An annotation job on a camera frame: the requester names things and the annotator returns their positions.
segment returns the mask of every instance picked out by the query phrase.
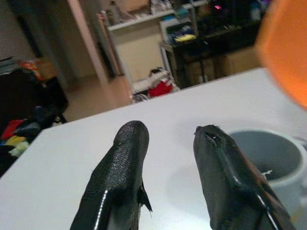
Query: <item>gray plastic cup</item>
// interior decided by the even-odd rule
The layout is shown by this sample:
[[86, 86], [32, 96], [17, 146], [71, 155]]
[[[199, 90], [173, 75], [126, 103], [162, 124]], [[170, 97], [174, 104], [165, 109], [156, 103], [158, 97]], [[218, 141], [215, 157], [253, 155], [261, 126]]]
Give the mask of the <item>gray plastic cup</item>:
[[307, 152], [300, 141], [260, 128], [228, 134], [259, 171], [265, 173], [297, 230], [307, 229]]

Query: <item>blurry orange object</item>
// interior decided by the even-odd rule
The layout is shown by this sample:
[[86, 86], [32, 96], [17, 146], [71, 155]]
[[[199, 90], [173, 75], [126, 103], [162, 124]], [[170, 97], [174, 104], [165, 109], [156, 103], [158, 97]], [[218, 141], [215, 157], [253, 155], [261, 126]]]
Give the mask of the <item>blurry orange object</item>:
[[29, 69], [29, 70], [33, 71], [36, 78], [39, 81], [42, 80], [35, 61], [18, 61], [18, 64], [19, 64], [20, 67], [22, 67], [24, 69]]
[[273, 1], [256, 47], [264, 66], [307, 109], [307, 1]]

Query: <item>red bag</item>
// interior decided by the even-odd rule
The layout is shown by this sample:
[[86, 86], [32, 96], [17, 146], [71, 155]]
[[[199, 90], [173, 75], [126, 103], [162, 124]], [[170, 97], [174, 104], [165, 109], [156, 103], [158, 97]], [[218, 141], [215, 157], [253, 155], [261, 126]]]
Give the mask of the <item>red bag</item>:
[[2, 136], [1, 140], [9, 139], [12, 136], [14, 136], [15, 129], [22, 123], [23, 120], [12, 120], [9, 122], [9, 124], [6, 126]]
[[172, 91], [173, 91], [173, 85], [170, 84], [169, 81], [167, 82], [160, 81], [155, 88], [148, 90], [148, 94], [150, 97], [157, 97]]

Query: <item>wooden floor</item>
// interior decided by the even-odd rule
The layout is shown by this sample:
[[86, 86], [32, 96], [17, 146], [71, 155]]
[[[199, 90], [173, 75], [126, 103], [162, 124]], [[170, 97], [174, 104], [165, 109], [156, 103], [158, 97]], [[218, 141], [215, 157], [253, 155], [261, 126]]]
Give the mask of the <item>wooden floor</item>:
[[125, 76], [101, 85], [98, 77], [85, 77], [66, 91], [69, 107], [64, 116], [68, 122], [131, 104], [131, 91]]

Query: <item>white tabletop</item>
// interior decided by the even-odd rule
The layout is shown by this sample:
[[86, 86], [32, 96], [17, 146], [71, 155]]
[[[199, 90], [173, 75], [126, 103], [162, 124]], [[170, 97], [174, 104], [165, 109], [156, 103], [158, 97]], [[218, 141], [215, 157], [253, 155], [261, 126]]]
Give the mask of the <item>white tabletop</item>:
[[193, 154], [196, 126], [269, 128], [307, 138], [307, 113], [257, 69], [43, 131], [0, 179], [1, 230], [68, 230], [92, 170], [130, 120], [148, 127], [140, 230], [209, 230]]

